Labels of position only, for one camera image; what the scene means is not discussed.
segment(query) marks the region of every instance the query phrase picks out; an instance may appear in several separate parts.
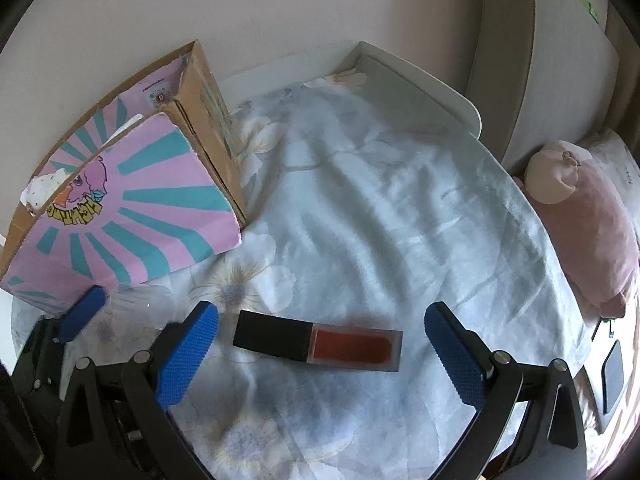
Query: plush toy ear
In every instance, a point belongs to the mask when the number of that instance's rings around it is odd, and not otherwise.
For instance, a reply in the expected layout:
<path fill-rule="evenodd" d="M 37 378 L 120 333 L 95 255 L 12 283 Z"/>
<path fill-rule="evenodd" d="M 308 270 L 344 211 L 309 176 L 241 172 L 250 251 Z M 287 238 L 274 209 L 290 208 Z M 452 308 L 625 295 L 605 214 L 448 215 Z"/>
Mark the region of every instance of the plush toy ear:
<path fill-rule="evenodd" d="M 529 195 L 543 204 L 557 204 L 569 198 L 578 184 L 579 167 L 591 154 L 558 140 L 533 155 L 524 176 Z"/>

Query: pink pillow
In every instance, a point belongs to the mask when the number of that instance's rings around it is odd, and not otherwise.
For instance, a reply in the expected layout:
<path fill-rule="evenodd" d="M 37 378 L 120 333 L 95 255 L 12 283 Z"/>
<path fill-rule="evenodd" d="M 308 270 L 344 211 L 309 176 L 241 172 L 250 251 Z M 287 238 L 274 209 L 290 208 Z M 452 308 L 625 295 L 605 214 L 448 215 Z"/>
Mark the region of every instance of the pink pillow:
<path fill-rule="evenodd" d="M 524 186 L 567 277 L 602 317 L 624 317 L 639 251 L 609 177 L 587 150 L 560 140 L 531 157 Z"/>

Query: pink and teal box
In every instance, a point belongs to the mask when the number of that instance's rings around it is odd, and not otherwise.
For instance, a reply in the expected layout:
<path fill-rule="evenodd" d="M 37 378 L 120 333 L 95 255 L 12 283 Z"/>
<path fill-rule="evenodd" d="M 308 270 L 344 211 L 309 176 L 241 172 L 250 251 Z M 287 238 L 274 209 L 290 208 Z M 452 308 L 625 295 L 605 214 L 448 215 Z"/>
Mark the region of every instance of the pink and teal box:
<path fill-rule="evenodd" d="M 239 245 L 245 217 L 227 121 L 197 41 L 124 82 L 34 173 L 70 176 L 39 213 L 18 204 L 0 286 L 60 313 L 92 285 L 135 286 Z"/>

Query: light blue fabric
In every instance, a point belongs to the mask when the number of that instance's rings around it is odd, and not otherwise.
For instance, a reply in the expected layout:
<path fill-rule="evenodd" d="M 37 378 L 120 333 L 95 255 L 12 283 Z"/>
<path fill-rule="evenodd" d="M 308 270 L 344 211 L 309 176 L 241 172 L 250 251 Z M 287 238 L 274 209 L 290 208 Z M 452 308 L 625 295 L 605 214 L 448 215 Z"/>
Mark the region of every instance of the light blue fabric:
<path fill-rule="evenodd" d="M 182 306 L 220 311 L 218 338 L 171 408 L 217 479 L 428 478 L 474 413 L 424 335 L 433 301 L 518 361 L 561 357 L 576 373 L 588 354 L 556 254 L 510 177 L 413 86 L 373 62 L 359 69 L 364 85 L 295 86 L 235 114 L 252 222 L 242 246 L 168 280 Z M 240 308 L 403 330 L 400 370 L 236 349 Z M 98 314 L 68 346 L 66 377 L 81 355 L 124 361 L 148 348 L 155 332 L 135 327 Z"/>

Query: pillow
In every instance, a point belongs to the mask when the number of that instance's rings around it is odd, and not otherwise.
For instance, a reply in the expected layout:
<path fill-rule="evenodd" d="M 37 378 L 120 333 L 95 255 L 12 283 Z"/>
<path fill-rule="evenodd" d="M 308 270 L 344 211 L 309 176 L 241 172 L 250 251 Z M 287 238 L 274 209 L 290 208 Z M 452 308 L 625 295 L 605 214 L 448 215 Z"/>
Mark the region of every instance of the pillow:
<path fill-rule="evenodd" d="M 620 136 L 606 128 L 580 142 L 616 186 L 640 238 L 640 169 Z"/>
<path fill-rule="evenodd" d="M 624 317 L 639 251 L 609 177 L 587 150 L 558 140 L 531 157 L 524 187 L 567 278 L 602 317 Z"/>

